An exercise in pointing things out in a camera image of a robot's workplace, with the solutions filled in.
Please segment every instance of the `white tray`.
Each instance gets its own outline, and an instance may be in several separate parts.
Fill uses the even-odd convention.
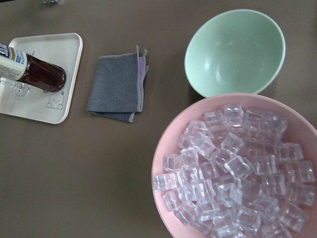
[[[83,41],[76,33],[15,38],[9,46],[41,60],[61,66],[65,86],[59,92],[44,93],[31,86],[30,94],[18,100],[8,85],[0,84],[0,113],[58,124],[68,115]]]

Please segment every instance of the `bowl of ice cubes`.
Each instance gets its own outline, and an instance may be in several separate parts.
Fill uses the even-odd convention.
[[[250,9],[221,13],[202,25],[188,44],[184,67],[204,97],[259,93],[279,73],[285,39],[269,16]]]
[[[202,99],[166,128],[152,165],[174,238],[315,237],[317,131],[261,95]]]

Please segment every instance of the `brown table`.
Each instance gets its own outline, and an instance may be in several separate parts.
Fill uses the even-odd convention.
[[[286,39],[276,80],[261,94],[317,127],[317,0],[38,0],[0,3],[0,42],[78,33],[84,43],[61,124],[0,114],[0,236],[170,238],[151,188],[152,157],[171,120],[202,97],[184,72],[196,30],[227,10],[273,18]],[[142,113],[133,123],[85,112],[99,56],[149,51]]]

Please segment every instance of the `cartoon bear drawing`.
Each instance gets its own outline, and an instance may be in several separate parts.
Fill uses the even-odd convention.
[[[62,110],[63,103],[64,103],[64,91],[51,93],[49,102],[46,104],[46,107]]]

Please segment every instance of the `folded cloth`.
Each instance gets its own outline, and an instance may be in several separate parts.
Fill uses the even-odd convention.
[[[146,53],[101,56],[86,111],[102,117],[133,122],[143,109],[143,82],[148,70]]]

